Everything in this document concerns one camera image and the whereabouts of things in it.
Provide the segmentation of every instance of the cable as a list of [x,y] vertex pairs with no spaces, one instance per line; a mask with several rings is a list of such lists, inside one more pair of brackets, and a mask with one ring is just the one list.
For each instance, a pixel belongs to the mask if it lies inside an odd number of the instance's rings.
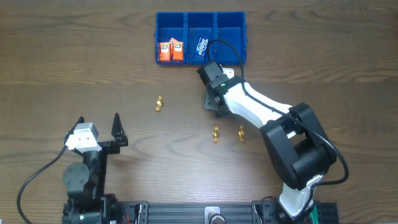
[[64,146],[64,147],[62,148],[60,154],[59,154],[55,159],[53,159],[53,160],[52,160],[51,162],[49,162],[47,165],[43,166],[41,169],[39,169],[38,171],[36,171],[36,173],[34,173],[33,175],[31,175],[31,177],[29,177],[29,178],[25,181],[25,183],[22,185],[21,189],[19,190],[18,196],[17,196],[17,208],[18,208],[18,212],[19,212],[19,214],[21,215],[22,219],[24,219],[24,221],[25,221],[27,224],[33,224],[33,223],[26,217],[26,215],[25,215],[24,212],[22,211],[22,208],[21,208],[21,197],[22,197],[22,193],[24,192],[24,190],[25,190],[27,184],[29,184],[29,182],[32,181],[33,178],[35,178],[37,175],[39,175],[41,172],[43,172],[43,170],[49,168],[49,166],[51,166],[52,164],[54,164],[54,162],[56,162],[57,160],[59,160],[59,159],[61,158],[62,154],[65,152],[66,149],[67,149],[67,146]]
[[[241,67],[241,77],[244,78],[244,71],[243,71],[243,62],[241,57],[239,56],[238,51],[227,41],[222,40],[222,39],[214,39],[209,41],[208,46],[206,48],[206,54],[207,54],[207,58],[210,61],[210,55],[209,55],[209,48],[210,45],[214,42],[222,42],[224,44],[226,44],[228,47],[230,47],[230,49],[235,53],[236,57],[239,60],[239,66]],[[316,135],[319,139],[321,139],[327,146],[329,146],[330,149],[333,150],[333,152],[336,154],[336,156],[339,158],[341,164],[344,167],[344,177],[339,179],[339,180],[332,180],[332,181],[326,181],[326,182],[318,182],[318,183],[314,183],[310,186],[310,196],[308,198],[308,200],[305,202],[303,209],[301,210],[300,214],[298,216],[300,216],[304,211],[306,211],[308,205],[310,204],[312,197],[313,197],[313,191],[315,190],[316,186],[322,186],[322,185],[335,185],[335,184],[341,184],[344,181],[346,181],[348,179],[349,176],[349,170],[348,170],[348,165],[347,162],[345,161],[343,155],[341,155],[341,153],[339,152],[339,150],[337,150],[337,148],[328,140],[326,140],[324,137],[322,137],[320,134],[318,134],[317,132],[313,131],[312,129],[308,128],[306,124],[302,123],[301,121],[299,121],[298,119],[272,107],[269,106],[265,103],[263,103],[262,101],[258,100],[257,98],[255,98],[254,96],[250,95],[250,93],[248,93],[248,91],[245,89],[244,87],[244,83],[242,83],[242,89],[244,94],[246,94],[248,97],[250,97],[252,100],[254,100],[255,102],[259,103],[262,106],[265,106],[266,108],[270,109],[272,112],[276,112],[279,113],[280,115],[282,115],[283,117],[291,120],[292,122],[294,122],[297,126],[299,126],[300,128],[307,130],[308,132],[313,133],[314,135]]]

